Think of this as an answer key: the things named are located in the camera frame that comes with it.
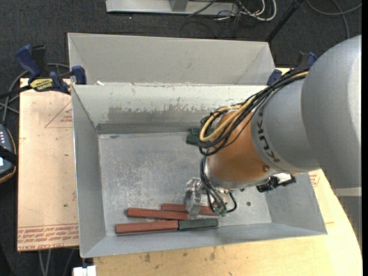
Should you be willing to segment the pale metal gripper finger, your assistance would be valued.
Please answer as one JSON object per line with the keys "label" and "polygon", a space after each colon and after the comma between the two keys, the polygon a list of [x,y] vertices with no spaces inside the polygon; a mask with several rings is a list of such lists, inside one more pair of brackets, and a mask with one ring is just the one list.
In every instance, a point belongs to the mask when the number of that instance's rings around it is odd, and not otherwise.
{"label": "pale metal gripper finger", "polygon": [[190,212],[192,210],[194,203],[195,200],[193,191],[187,190],[184,196],[184,204],[187,212]]}
{"label": "pale metal gripper finger", "polygon": [[202,204],[200,202],[190,201],[187,203],[187,212],[189,219],[196,219],[200,212]]}

